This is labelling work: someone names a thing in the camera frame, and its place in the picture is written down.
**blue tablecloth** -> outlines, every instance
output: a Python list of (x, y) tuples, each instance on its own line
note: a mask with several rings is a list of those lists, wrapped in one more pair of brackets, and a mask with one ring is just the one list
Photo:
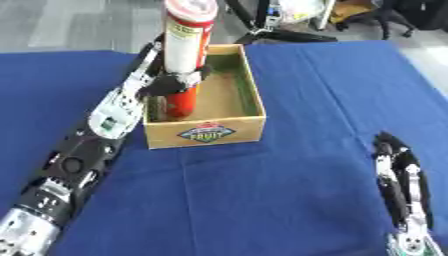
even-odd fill
[[(246, 47), (263, 139), (149, 151), (132, 135), (52, 255), (384, 255), (390, 217), (371, 141), (389, 131), (427, 169), (448, 245), (448, 104), (385, 42)], [(0, 55), (0, 214), (47, 153), (121, 78), (109, 51)]]

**wooden box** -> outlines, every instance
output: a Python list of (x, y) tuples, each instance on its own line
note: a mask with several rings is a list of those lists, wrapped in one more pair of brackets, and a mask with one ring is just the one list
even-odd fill
[(143, 122), (149, 148), (260, 140), (266, 113), (243, 46), (210, 45), (207, 64), (213, 71), (199, 85), (192, 115), (181, 120), (160, 118), (164, 112), (160, 98), (147, 101)]

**robotic arm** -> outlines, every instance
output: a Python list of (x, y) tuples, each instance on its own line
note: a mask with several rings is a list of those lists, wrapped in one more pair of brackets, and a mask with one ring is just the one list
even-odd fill
[(430, 194), (426, 176), (408, 146), (382, 132), (375, 137), (375, 164), (381, 195), (397, 228), (389, 234), (391, 256), (443, 256), (432, 239)]
[(0, 221), (0, 256), (46, 255), (107, 176), (143, 115), (143, 98), (181, 92), (205, 78), (202, 68), (189, 74), (163, 72), (162, 38), (141, 50), (122, 84), (36, 168)]

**black chair base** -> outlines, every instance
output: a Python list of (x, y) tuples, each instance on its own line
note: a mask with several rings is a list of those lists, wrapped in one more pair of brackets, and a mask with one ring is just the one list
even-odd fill
[(372, 12), (360, 13), (346, 18), (345, 20), (335, 24), (338, 31), (344, 31), (349, 28), (349, 23), (377, 20), (383, 30), (383, 40), (390, 38), (390, 28), (388, 22), (394, 22), (405, 26), (408, 30), (402, 34), (403, 37), (409, 38), (415, 30), (415, 26), (408, 22), (401, 14), (393, 10), (378, 9)]

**red can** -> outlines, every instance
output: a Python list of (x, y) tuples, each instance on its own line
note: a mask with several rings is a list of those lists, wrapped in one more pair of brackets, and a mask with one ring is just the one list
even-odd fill
[[(213, 21), (218, 13), (215, 0), (165, 0), (165, 69), (190, 73), (205, 63)], [(196, 106), (198, 88), (169, 95), (167, 114), (190, 115)]]

